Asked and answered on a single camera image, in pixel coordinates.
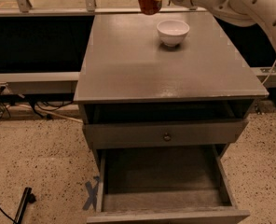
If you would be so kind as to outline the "red coke can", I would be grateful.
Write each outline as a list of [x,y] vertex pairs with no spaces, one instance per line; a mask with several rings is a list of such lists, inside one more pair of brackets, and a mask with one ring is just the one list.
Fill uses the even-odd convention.
[[161,10],[161,2],[157,0],[138,0],[138,3],[145,15],[154,15]]

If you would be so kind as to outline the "grey drawer cabinet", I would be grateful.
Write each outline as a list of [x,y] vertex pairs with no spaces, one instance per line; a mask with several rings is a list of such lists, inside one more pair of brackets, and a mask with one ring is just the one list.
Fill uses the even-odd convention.
[[88,224],[239,224],[221,159],[266,89],[214,18],[159,41],[160,15],[96,16],[75,99],[100,172]]

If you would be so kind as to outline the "round metal drawer knob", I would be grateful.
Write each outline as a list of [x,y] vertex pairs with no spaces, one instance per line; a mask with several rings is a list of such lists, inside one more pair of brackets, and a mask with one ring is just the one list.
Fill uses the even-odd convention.
[[169,133],[165,133],[165,134],[163,135],[163,140],[164,140],[165,142],[170,142],[170,141],[172,140],[172,136],[171,136]]

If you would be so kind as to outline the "top grey drawer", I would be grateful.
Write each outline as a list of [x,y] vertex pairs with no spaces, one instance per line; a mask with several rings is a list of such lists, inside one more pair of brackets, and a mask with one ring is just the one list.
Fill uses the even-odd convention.
[[218,145],[234,143],[247,123],[246,119],[234,119],[88,124],[84,134],[92,149]]

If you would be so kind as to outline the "open middle grey drawer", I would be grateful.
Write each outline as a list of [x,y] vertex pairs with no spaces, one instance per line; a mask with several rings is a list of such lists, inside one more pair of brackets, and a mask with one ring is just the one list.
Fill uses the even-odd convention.
[[214,146],[107,149],[88,224],[239,224]]

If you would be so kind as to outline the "white ceramic bowl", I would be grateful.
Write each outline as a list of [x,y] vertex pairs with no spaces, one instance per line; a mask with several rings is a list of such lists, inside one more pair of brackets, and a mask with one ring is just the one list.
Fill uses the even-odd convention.
[[175,47],[186,38],[190,27],[184,21],[165,20],[158,23],[157,31],[159,39],[164,45]]

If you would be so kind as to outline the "blue tape cross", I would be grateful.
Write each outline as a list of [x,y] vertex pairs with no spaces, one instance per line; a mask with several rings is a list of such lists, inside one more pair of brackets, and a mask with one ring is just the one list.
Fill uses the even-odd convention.
[[96,208],[97,192],[98,192],[100,177],[95,176],[93,177],[93,179],[96,181],[95,185],[92,185],[90,181],[88,181],[85,184],[86,190],[88,192],[88,198],[83,205],[83,210],[89,210],[91,206],[93,206],[93,208]]

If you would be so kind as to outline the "black bar on floor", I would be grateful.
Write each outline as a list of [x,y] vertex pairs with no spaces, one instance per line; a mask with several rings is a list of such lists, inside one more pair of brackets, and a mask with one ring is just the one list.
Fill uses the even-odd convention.
[[26,208],[27,208],[27,205],[29,203],[35,203],[36,202],[36,197],[32,193],[32,190],[33,189],[30,188],[30,187],[26,187],[24,189],[24,192],[21,196],[21,201],[20,201],[18,210],[17,210],[16,215],[14,217],[13,224],[21,224],[22,220],[23,220],[23,217],[24,217],[24,214],[25,214],[25,211],[26,211]]

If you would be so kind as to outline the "metal railing frame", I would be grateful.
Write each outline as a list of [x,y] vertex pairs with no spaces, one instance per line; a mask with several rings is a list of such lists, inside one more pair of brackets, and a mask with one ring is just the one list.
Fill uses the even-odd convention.
[[181,50],[159,50],[153,18],[134,9],[34,8],[0,12],[0,19],[91,16],[90,42],[80,73],[0,74],[0,93],[62,91],[76,84],[76,99],[180,99],[182,97],[264,96],[250,70],[223,56],[206,30],[194,30]]

